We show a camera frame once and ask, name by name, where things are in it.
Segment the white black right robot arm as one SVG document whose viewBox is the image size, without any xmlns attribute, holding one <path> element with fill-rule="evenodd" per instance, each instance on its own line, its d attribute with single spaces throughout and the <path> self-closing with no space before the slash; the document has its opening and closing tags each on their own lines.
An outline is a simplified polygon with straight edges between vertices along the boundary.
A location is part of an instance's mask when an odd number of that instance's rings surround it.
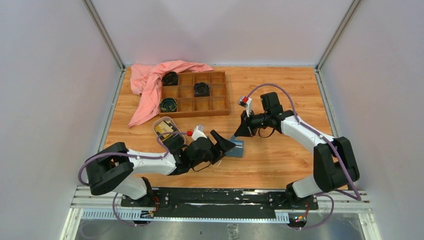
<svg viewBox="0 0 424 240">
<path fill-rule="evenodd" d="M 276 92 L 260 97 L 263 113 L 254 113 L 252 99 L 242 96 L 238 104 L 245 108 L 235 137 L 254 137 L 260 129 L 271 128 L 301 144 L 313 156 L 313 173 L 286 186 L 285 201 L 298 209 L 307 198 L 334 191 L 359 180 L 360 172 L 351 142 L 333 137 L 303 121 L 293 110 L 284 110 Z"/>
</svg>

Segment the teal leather card holder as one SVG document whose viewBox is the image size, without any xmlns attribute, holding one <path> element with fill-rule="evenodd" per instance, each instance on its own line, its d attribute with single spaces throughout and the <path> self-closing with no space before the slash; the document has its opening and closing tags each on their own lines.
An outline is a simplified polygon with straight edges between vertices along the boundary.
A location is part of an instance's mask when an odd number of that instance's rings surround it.
<svg viewBox="0 0 424 240">
<path fill-rule="evenodd" d="M 226 156 L 232 158 L 243 158 L 245 152 L 244 141 L 237 139 L 235 136 L 232 136 L 229 141 L 234 143 L 235 147 L 229 150 L 226 153 Z"/>
</svg>

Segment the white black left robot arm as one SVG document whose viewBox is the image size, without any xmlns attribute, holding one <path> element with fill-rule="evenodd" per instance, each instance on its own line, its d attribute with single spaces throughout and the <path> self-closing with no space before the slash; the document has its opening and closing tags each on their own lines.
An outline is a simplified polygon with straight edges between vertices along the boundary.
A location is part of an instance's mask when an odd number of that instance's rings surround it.
<svg viewBox="0 0 424 240">
<path fill-rule="evenodd" d="M 201 163 L 214 165 L 236 147 L 215 130 L 210 134 L 215 141 L 205 135 L 200 125 L 192 131 L 170 132 L 172 137 L 187 135 L 192 142 L 176 148 L 166 146 L 163 153 L 139 152 L 127 148 L 124 142 L 116 142 L 87 159 L 78 171 L 78 180 L 90 188 L 93 196 L 114 192 L 142 207 L 149 206 L 153 201 L 152 188 L 141 174 L 182 175 Z"/>
</svg>

